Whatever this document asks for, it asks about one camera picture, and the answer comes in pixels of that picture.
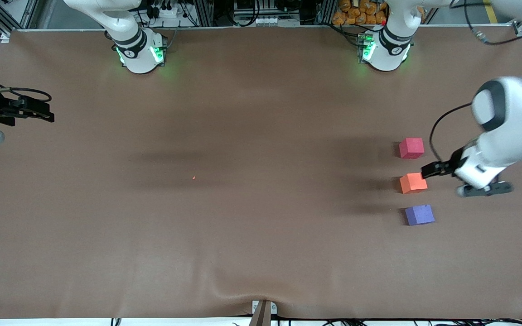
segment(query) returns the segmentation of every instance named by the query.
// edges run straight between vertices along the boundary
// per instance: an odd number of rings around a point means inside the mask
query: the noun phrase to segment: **orange cube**
[[[400,178],[402,194],[416,194],[428,189],[426,180],[422,179],[422,173],[409,173]]]

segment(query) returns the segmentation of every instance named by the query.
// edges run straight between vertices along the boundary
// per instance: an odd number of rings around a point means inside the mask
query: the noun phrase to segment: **purple cube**
[[[435,221],[430,205],[406,208],[406,217],[408,217],[408,225],[422,225]]]

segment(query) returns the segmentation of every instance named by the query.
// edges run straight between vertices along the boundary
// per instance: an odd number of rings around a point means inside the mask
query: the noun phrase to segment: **black cable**
[[[29,91],[31,93],[37,93],[37,94],[44,95],[47,98],[45,100],[40,100],[42,102],[49,102],[52,100],[52,96],[49,95],[49,93],[46,93],[45,91],[40,91],[39,89],[25,88],[25,87],[9,87],[9,90],[11,93],[18,95],[18,96],[20,96],[20,94],[15,93],[14,91]]]
[[[482,32],[474,29],[474,27],[470,23],[469,11],[467,9],[468,5],[466,4],[466,0],[464,0],[464,3],[462,4],[462,6],[464,7],[464,18],[466,19],[466,24],[468,25],[470,31],[475,35],[475,37],[478,38],[482,43],[484,43],[486,45],[503,45],[503,44],[511,43],[511,42],[522,39],[522,36],[519,36],[519,37],[515,37],[512,39],[507,39],[507,40],[501,41],[501,42],[490,42]]]
[[[357,43],[354,43],[354,41],[352,41],[350,39],[350,37],[358,37],[358,34],[356,33],[350,33],[350,32],[346,32],[343,30],[343,27],[340,25],[339,28],[336,27],[335,25],[333,24],[330,24],[330,23],[322,23],[320,25],[326,25],[326,26],[329,26],[331,29],[333,29],[334,31],[340,33],[341,35],[343,35],[345,38],[346,38],[346,41],[348,41],[348,43],[352,44],[353,46],[356,46],[357,48],[363,48],[364,46],[360,45],[360,44],[357,44]],[[364,26],[361,26],[361,25],[356,25],[357,27],[361,27],[363,29],[367,29],[367,27],[364,27]]]
[[[255,4],[257,5],[257,14],[255,13]],[[259,18],[259,14],[261,14],[261,4],[259,3],[259,0],[255,0],[254,2],[254,5],[253,5],[253,16],[251,17],[251,20],[249,20],[249,22],[245,25],[241,25],[240,23],[236,22],[232,17],[231,17],[231,14],[230,12],[234,10],[232,10],[231,8],[231,5],[232,5],[232,1],[229,0],[227,2],[227,11],[225,13],[228,21],[230,21],[231,24],[233,24],[234,26],[238,26],[238,27],[247,27],[247,26],[250,26],[250,25],[253,25],[253,23],[255,21],[257,21],[257,18]]]
[[[49,93],[46,93],[45,91],[40,91],[39,89],[33,89],[33,88],[25,88],[25,87],[5,87],[4,85],[0,84],[0,88],[9,88],[9,93],[12,93],[13,95],[21,96],[20,93],[17,93],[18,91],[30,91],[32,93],[37,93],[46,96],[47,98],[45,100],[40,100],[43,102],[49,102],[52,100],[52,96],[49,95]]]
[[[480,3],[480,4],[461,4],[461,5],[456,5],[456,6],[450,6],[449,9],[456,9],[456,8],[462,8],[462,7],[482,7],[482,6],[491,6],[491,4],[483,4],[483,3]]]
[[[190,21],[190,23],[193,24],[194,27],[198,27],[197,21],[194,20],[193,15],[190,13],[190,10],[187,7],[185,0],[180,0],[179,4],[182,7],[183,12],[187,14],[187,18]]]
[[[354,25],[354,26],[360,27],[361,29],[365,29],[366,31],[371,31],[371,32],[379,32],[382,29],[384,29],[383,27],[381,29],[371,29],[369,27],[365,27],[364,25]]]
[[[140,24],[142,24],[142,27],[148,27],[148,25],[145,23],[145,20],[142,18],[142,15],[140,14],[140,10],[136,8],[136,13],[138,14],[138,18],[140,19]]]
[[[456,320],[452,320],[457,325],[460,325]],[[491,320],[478,320],[478,322],[474,322],[471,320],[465,320],[464,323],[468,326],[486,326],[489,324],[493,324],[493,322],[512,322],[514,324],[522,324],[522,320],[510,319],[510,318],[500,318],[500,319],[491,319]],[[434,326],[452,326],[451,324],[435,324]]]
[[[433,137],[435,135],[436,126],[438,126],[439,123],[441,122],[441,120],[444,119],[445,117],[447,117],[449,114],[456,112],[460,109],[464,109],[465,107],[468,107],[471,105],[472,105],[472,102],[469,102],[469,103],[466,103],[465,105],[461,105],[461,106],[455,107],[452,110],[449,110],[447,113],[441,115],[440,118],[438,118],[438,120],[436,120],[435,124],[432,126],[432,129],[430,130],[430,137],[428,139],[428,143],[430,144],[430,150],[432,151],[432,154],[435,155],[437,160],[442,161],[442,158],[440,157],[439,153],[436,151],[435,144],[433,143],[433,140],[434,140]]]

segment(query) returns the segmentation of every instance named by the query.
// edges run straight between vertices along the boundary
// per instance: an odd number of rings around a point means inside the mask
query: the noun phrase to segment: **table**
[[[230,316],[259,298],[297,318],[522,318],[522,163],[505,196],[458,198],[449,177],[396,190],[433,161],[398,142],[512,75],[522,40],[464,27],[420,29],[386,73],[326,28],[181,31],[143,76],[99,32],[13,33],[0,83],[48,91],[56,122],[0,126],[0,318]],[[435,143],[479,132],[462,110]],[[436,223],[406,226],[420,204]]]

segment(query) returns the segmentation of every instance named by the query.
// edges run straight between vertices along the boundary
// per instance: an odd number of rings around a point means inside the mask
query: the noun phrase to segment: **red cube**
[[[400,143],[400,158],[415,159],[424,154],[422,138],[406,138]]]
[[[428,184],[422,179],[422,173],[408,173],[400,178],[400,187],[402,194],[416,194],[428,189]]]

